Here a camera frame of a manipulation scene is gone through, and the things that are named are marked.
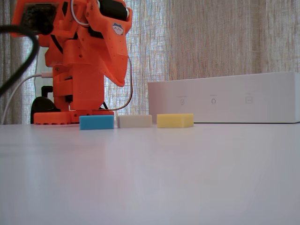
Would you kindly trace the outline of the orange gripper with servo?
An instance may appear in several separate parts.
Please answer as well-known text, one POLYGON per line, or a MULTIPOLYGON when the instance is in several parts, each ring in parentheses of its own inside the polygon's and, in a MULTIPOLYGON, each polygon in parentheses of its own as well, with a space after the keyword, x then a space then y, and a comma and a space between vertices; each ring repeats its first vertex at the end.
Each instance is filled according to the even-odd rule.
POLYGON ((125 26, 132 26, 132 10, 123 0, 88 0, 85 18, 89 26, 105 26, 103 37, 111 60, 109 79, 119 87, 125 84, 128 50, 125 26))

